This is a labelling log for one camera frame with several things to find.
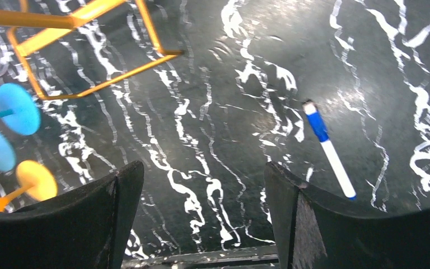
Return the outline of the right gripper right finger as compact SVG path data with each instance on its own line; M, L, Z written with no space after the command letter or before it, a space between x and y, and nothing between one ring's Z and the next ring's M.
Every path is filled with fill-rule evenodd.
M273 162L264 181L281 268L430 268L430 208L377 211Z

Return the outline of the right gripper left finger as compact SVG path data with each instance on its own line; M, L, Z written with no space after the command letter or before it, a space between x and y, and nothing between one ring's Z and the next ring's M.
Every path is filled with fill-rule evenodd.
M0 268L120 268L144 183L134 161L46 201L0 213Z

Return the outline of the yellow wine glass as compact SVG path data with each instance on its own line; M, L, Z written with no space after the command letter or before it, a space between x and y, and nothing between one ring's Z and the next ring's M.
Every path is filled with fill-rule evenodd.
M10 194L0 197L0 212L16 197L27 193L37 201L45 201L55 197L58 187L53 174L46 166L33 161L25 160L16 168L17 181L21 187Z

